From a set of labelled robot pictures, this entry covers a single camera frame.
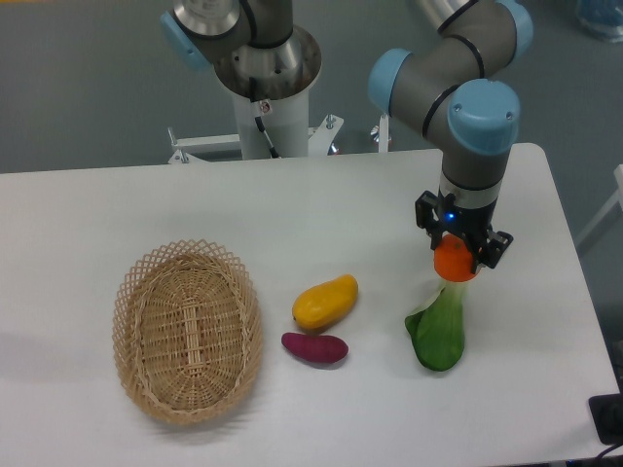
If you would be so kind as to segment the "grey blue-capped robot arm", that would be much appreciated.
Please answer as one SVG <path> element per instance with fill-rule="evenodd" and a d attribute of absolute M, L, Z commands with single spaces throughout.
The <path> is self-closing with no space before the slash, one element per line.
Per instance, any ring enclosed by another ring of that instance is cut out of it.
<path fill-rule="evenodd" d="M 370 100 L 437 147 L 439 188 L 416 201 L 437 273 L 470 279 L 494 268 L 512 243 L 492 219 L 521 106 L 495 74 L 530 46 L 533 25 L 514 1 L 423 1 L 440 34 L 429 53 L 385 52 L 368 78 Z M 238 107 L 238 135 L 249 159 L 309 153 L 305 97 L 321 68 L 313 37 L 288 1 L 176 1 L 161 16 L 172 47 L 195 68 L 212 67 Z"/>

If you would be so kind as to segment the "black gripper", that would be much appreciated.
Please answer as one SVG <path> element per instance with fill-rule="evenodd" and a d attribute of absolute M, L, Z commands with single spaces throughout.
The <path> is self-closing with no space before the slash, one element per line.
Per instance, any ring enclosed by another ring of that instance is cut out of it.
<path fill-rule="evenodd" d="M 514 241 L 512 234 L 492 230 L 494 211 L 495 201 L 479 208 L 466 208 L 430 191 L 424 191 L 415 201 L 416 225 L 430 238 L 430 249 L 439 246 L 443 233 L 459 237 L 468 247 L 476 247 L 472 254 L 475 274 L 482 268 L 495 269 Z"/>

